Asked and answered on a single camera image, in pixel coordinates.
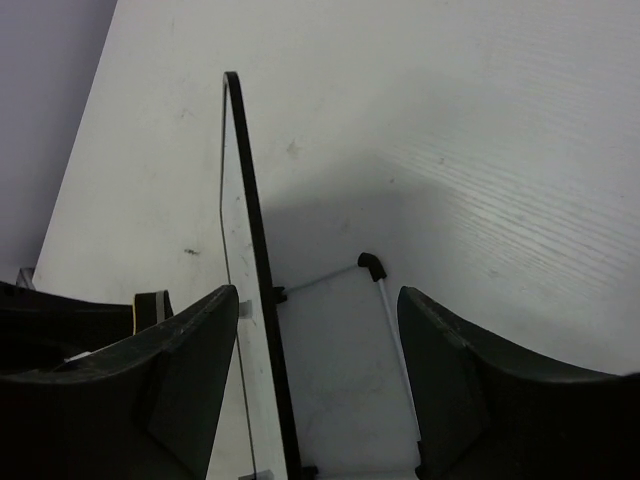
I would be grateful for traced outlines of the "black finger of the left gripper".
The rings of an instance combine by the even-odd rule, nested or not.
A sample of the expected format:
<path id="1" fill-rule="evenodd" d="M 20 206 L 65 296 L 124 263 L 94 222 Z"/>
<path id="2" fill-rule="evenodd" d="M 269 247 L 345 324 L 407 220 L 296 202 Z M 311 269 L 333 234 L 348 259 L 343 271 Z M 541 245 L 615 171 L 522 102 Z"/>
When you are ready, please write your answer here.
<path id="1" fill-rule="evenodd" d="M 52 369 L 136 331 L 133 307 L 1 284 L 1 371 Z"/>

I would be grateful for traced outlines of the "yellow black whiteboard eraser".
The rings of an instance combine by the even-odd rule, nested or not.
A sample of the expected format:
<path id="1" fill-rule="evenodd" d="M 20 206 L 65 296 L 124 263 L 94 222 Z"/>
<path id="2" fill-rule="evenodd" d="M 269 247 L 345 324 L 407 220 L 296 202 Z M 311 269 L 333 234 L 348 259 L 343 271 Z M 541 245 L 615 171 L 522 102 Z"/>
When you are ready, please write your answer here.
<path id="1" fill-rule="evenodd" d="M 169 292 L 138 293 L 132 304 L 133 334 L 136 335 L 174 315 Z"/>

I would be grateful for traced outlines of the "small black-framed whiteboard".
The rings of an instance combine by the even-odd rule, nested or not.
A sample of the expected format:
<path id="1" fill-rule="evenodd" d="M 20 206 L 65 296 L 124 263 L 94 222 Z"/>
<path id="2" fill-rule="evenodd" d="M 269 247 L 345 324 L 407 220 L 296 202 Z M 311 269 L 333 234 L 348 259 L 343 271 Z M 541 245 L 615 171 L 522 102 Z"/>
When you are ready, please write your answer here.
<path id="1" fill-rule="evenodd" d="M 273 279 L 239 76 L 223 77 L 219 212 L 256 479 L 411 479 L 417 421 L 386 271 L 369 252 Z"/>

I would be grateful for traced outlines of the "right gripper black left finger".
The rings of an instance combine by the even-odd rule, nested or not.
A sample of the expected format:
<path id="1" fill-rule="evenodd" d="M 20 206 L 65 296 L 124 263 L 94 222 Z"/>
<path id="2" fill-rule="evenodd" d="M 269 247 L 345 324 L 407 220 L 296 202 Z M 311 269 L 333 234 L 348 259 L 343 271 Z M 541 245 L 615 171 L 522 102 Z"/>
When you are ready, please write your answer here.
<path id="1" fill-rule="evenodd" d="M 224 285 L 52 369 L 1 371 L 5 479 L 202 479 L 239 319 Z"/>

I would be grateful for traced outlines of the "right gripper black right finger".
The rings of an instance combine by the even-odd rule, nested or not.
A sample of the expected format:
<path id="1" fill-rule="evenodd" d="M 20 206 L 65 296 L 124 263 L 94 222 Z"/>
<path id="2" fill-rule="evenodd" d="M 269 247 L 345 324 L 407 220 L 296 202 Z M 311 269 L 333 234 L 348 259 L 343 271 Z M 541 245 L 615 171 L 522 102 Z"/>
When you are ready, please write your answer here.
<path id="1" fill-rule="evenodd" d="M 403 287 L 420 479 L 635 479 L 639 377 L 536 353 Z"/>

